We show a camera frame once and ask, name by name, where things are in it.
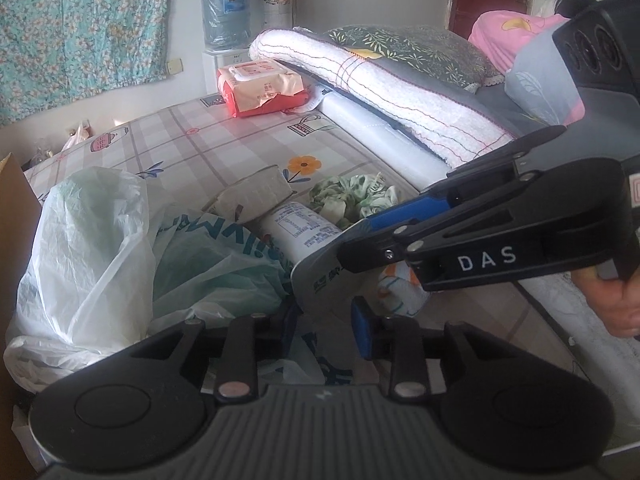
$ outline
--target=nutrition label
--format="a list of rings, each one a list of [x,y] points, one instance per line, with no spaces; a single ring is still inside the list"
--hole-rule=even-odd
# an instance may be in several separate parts
[[[329,243],[342,231],[300,202],[289,202],[263,219],[261,234],[294,264]]]

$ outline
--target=red package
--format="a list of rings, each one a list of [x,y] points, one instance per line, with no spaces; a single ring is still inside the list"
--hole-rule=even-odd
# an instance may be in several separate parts
[[[271,59],[219,69],[218,89],[233,117],[287,110],[309,99],[300,75]]]

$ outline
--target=crumpled fabric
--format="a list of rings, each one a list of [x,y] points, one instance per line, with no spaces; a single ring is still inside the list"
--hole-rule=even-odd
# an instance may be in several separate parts
[[[381,173],[330,176],[309,192],[309,207],[340,229],[389,209],[399,202],[399,191],[387,186]]]

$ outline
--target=green floral cloth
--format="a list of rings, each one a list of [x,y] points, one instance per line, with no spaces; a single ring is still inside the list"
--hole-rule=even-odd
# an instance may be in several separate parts
[[[384,177],[330,176],[309,192],[309,207],[340,229],[398,204],[398,191],[387,186]]]
[[[450,30],[427,25],[350,25],[334,28],[327,35],[340,46],[372,50],[470,92],[504,81],[504,76],[478,47]]]
[[[0,126],[166,78],[169,0],[0,0]]]

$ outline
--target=finger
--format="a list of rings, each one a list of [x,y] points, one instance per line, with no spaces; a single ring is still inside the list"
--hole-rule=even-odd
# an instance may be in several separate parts
[[[640,317],[637,310],[620,312],[598,312],[595,310],[600,320],[612,330],[635,330],[640,329]]]
[[[640,267],[636,269],[628,282],[626,282],[624,299],[630,304],[640,305]]]
[[[630,338],[640,335],[640,328],[633,328],[631,330],[619,330],[615,328],[609,328],[609,326],[607,325],[605,325],[605,328],[613,337]]]
[[[625,283],[622,280],[602,280],[595,267],[574,270],[571,279],[594,309],[613,306],[622,300]]]

